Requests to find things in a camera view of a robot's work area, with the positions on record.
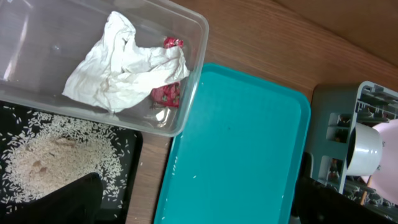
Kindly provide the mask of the red snack wrapper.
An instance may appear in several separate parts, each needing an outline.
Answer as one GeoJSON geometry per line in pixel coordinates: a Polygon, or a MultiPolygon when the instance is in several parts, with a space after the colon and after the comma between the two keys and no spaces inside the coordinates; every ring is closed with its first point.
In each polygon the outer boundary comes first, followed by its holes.
{"type": "MultiPolygon", "coordinates": [[[[164,48],[169,49],[172,47],[183,47],[183,41],[167,37],[164,40],[164,48]]],[[[180,82],[153,89],[150,94],[153,101],[152,109],[164,107],[178,108],[180,104],[180,92],[180,82]]]]}

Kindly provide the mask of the white napkin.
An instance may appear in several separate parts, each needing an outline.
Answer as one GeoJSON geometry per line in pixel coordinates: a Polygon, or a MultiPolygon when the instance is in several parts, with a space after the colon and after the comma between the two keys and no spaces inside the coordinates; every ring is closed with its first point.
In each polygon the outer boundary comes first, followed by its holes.
{"type": "Polygon", "coordinates": [[[180,47],[139,47],[136,28],[113,11],[102,37],[68,77],[62,94],[118,113],[139,104],[155,88],[190,74],[180,47]]]}

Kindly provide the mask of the large pink plate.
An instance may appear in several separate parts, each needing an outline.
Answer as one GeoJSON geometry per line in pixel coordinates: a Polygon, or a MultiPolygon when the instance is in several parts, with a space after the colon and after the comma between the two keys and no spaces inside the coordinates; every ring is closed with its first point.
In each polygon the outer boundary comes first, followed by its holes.
{"type": "Polygon", "coordinates": [[[373,126],[383,140],[383,153],[380,169],[372,175],[370,188],[376,193],[397,204],[397,119],[373,126]]]}

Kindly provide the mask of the grey rice bowl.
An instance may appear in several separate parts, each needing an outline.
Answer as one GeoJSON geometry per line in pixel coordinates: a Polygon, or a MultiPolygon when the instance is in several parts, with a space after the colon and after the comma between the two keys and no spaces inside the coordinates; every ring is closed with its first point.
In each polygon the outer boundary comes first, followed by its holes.
{"type": "Polygon", "coordinates": [[[382,137],[379,132],[372,127],[356,123],[349,142],[346,175],[373,175],[379,167],[382,150],[382,137]]]}

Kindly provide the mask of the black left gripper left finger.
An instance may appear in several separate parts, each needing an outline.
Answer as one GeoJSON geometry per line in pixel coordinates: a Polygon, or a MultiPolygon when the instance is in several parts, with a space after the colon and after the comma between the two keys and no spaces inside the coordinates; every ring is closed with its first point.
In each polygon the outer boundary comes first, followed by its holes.
{"type": "Polygon", "coordinates": [[[16,203],[17,210],[5,214],[1,206],[1,224],[18,223],[94,223],[101,208],[103,184],[92,172],[74,182],[29,203],[16,203]]]}

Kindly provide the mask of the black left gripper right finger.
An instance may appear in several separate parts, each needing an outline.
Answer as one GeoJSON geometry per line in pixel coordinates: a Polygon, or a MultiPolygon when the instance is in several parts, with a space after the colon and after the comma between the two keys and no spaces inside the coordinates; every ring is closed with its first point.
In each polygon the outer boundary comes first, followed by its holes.
{"type": "Polygon", "coordinates": [[[296,183],[294,212],[302,223],[394,224],[309,177],[296,183]]]}

